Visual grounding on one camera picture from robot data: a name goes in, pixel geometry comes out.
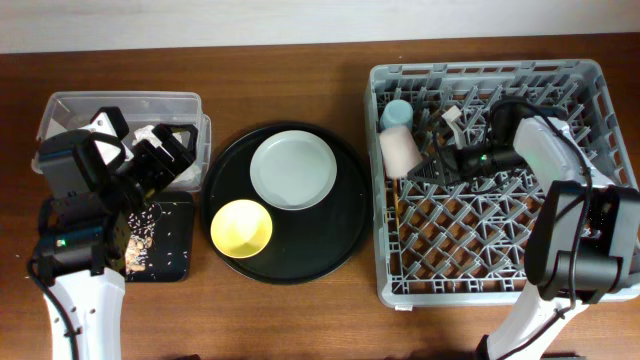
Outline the wooden chopstick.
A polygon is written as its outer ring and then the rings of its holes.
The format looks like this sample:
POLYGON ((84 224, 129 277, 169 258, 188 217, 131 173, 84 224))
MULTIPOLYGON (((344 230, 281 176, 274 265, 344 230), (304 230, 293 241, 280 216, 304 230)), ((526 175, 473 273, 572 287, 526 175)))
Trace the wooden chopstick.
POLYGON ((399 227, 400 220, 400 212, 399 212, 399 191, 398 191, 398 179, 392 180, 392 197, 393 197, 393 208, 394 208, 394 218, 396 222, 396 227, 399 227))

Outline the white paper napkin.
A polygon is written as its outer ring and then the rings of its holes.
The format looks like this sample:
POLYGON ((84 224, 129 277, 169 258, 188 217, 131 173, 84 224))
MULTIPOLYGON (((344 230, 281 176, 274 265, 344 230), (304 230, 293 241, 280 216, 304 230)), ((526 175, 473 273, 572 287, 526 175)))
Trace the white paper napkin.
MULTIPOLYGON (((162 142, 160 139, 153 133, 154 125, 147 125, 140 129, 134 131, 134 140, 132 142, 133 145, 136 145, 142 140, 149 141, 154 147, 160 147, 162 142)), ((178 134, 173 135, 179 143, 180 136, 178 134)), ((173 184, 176 185, 186 185, 188 182, 195 181, 201 175, 201 170, 196 164, 192 164, 189 168, 187 168, 184 172, 182 172, 174 181, 173 184)))

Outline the light pink plastic cup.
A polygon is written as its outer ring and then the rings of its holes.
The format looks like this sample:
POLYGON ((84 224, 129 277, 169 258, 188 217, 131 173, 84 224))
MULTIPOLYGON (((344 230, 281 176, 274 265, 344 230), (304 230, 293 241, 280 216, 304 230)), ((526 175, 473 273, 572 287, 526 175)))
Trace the light pink plastic cup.
POLYGON ((391 179, 406 177, 422 161, 421 153, 409 129, 392 127, 379 134, 386 175, 391 179))

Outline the light blue plastic cup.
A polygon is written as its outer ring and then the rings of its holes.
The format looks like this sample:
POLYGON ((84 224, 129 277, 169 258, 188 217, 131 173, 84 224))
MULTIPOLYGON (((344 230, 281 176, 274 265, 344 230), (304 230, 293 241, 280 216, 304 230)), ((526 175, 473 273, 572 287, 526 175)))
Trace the light blue plastic cup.
POLYGON ((404 126, 411 129, 413 124, 413 107, 405 100, 392 100, 384 108, 380 117, 383 130, 404 126))

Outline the yellow plastic bowl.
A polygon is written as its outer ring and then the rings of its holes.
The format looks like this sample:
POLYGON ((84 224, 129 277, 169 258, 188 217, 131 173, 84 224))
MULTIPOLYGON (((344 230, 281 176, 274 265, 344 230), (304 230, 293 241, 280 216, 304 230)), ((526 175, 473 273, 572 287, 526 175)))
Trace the yellow plastic bowl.
POLYGON ((231 201, 222 206, 210 224, 214 247, 223 255, 250 258, 266 248, 273 234, 273 223, 267 209, 248 199, 231 201))

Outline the light grey round plate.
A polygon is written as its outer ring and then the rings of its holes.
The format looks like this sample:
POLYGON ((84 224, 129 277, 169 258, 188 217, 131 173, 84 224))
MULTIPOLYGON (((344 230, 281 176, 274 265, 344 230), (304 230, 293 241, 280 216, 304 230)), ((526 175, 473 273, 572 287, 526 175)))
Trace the light grey round plate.
POLYGON ((269 205, 298 211, 321 202, 337 178, 337 160, 327 142, 302 130, 279 132, 254 152, 251 184, 269 205))

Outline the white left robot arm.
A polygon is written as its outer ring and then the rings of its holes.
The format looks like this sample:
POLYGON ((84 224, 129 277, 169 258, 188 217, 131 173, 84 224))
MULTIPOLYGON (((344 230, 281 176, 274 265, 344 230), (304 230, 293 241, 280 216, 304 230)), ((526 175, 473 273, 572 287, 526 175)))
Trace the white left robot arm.
POLYGON ((119 359, 130 215, 148 203, 196 158, 193 125, 159 124, 159 140, 138 142, 133 157, 106 164, 98 145, 121 140, 73 130, 44 141, 42 172, 52 192, 39 210, 29 277, 43 292, 55 359, 119 359))

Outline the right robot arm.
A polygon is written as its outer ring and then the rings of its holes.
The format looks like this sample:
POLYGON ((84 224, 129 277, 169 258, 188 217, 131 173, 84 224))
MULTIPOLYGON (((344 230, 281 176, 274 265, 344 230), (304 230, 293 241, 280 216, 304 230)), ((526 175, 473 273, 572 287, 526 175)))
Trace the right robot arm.
POLYGON ((569 323, 607 294, 639 282, 639 192, 600 172, 563 113, 519 96, 495 102, 478 145, 436 147, 409 170, 441 186, 529 168, 545 199, 524 253, 526 284, 479 359, 540 359, 569 323))

